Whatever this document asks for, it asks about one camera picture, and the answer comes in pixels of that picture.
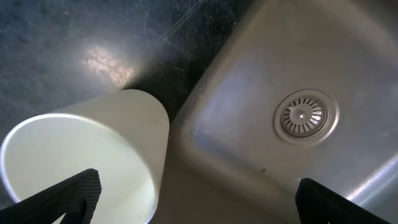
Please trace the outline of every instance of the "drain strainer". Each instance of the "drain strainer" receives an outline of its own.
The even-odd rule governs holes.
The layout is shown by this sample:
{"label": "drain strainer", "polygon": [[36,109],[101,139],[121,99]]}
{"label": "drain strainer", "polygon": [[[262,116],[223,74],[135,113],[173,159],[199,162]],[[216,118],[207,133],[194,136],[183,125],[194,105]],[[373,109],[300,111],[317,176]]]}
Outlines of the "drain strainer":
{"label": "drain strainer", "polygon": [[333,98],[319,90],[300,90],[279,105],[274,125],[287,142],[311,145],[325,139],[337,120],[338,107]]}

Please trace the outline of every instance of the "sink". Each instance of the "sink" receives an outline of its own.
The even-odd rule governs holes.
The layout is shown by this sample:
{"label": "sink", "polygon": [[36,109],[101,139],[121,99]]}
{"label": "sink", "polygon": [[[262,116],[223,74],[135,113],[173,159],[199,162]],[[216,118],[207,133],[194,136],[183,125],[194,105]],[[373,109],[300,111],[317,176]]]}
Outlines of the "sink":
{"label": "sink", "polygon": [[[276,223],[300,223],[304,177],[398,223],[398,18],[385,2],[253,3],[172,123],[169,153]],[[307,97],[328,118],[308,135],[283,118]]]}

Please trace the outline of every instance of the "cup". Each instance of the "cup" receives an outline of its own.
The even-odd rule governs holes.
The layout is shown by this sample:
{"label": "cup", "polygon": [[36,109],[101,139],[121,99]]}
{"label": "cup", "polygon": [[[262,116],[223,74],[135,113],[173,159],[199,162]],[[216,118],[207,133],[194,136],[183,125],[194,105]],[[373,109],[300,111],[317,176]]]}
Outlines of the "cup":
{"label": "cup", "polygon": [[159,199],[168,134],[158,100],[122,90],[18,124],[1,145],[1,178],[20,202],[94,168],[103,189],[91,222],[147,223]]}

